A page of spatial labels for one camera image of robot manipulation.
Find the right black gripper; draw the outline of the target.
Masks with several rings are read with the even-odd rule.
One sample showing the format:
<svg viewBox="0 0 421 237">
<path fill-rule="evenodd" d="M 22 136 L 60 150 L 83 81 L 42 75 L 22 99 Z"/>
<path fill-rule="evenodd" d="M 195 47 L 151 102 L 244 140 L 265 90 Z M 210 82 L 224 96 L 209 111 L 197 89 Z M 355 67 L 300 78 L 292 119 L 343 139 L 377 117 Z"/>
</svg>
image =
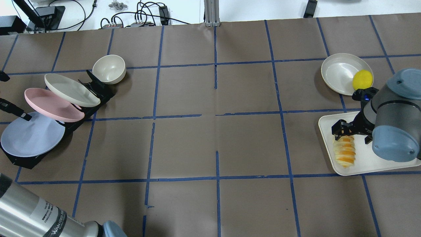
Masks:
<svg viewBox="0 0 421 237">
<path fill-rule="evenodd" d="M 373 141 L 372 132 L 375 128 L 374 115 L 371 119 L 364 114 L 364 108 L 368 105 L 371 109 L 370 101 L 374 98 L 379 90 L 375 87 L 369 87 L 365 90 L 359 89 L 353 92 L 352 99 L 359 101 L 361 105 L 361 111 L 356 115 L 354 120 L 347 123 L 346 120 L 340 119 L 331 127 L 331 133 L 334 136 L 335 141 L 338 141 L 343 136 L 352 135 L 365 135 L 364 143 L 366 145 Z"/>
</svg>

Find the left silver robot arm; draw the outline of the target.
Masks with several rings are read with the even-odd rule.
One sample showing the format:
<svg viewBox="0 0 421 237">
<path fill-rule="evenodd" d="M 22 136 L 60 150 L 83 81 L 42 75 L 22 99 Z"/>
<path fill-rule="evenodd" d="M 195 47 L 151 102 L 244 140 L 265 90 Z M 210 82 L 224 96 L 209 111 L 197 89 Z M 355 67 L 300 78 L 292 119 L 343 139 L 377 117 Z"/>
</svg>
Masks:
<svg viewBox="0 0 421 237">
<path fill-rule="evenodd" d="M 82 83 L 63 75 L 44 76 L 47 89 L 24 91 L 33 112 L 1 99 L 1 110 L 17 117 L 1 135 L 1 149 L 17 166 L 31 169 L 64 138 L 106 104 L 114 93 L 92 72 Z M 125 237 L 115 222 L 80 222 L 1 174 L 2 237 Z"/>
</svg>

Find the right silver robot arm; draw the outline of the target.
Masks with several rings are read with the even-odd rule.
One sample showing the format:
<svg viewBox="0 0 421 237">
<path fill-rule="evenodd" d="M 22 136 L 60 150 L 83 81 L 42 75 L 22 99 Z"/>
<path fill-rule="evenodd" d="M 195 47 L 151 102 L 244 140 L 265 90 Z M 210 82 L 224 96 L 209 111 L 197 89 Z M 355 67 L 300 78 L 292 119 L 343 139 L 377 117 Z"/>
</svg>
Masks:
<svg viewBox="0 0 421 237">
<path fill-rule="evenodd" d="M 341 119 L 331 132 L 338 141 L 343 136 L 365 135 L 374 154 L 395 162 L 420 159 L 421 71 L 405 68 L 396 72 L 378 90 L 357 89 L 352 99 L 361 111 L 352 122 Z"/>
</svg>

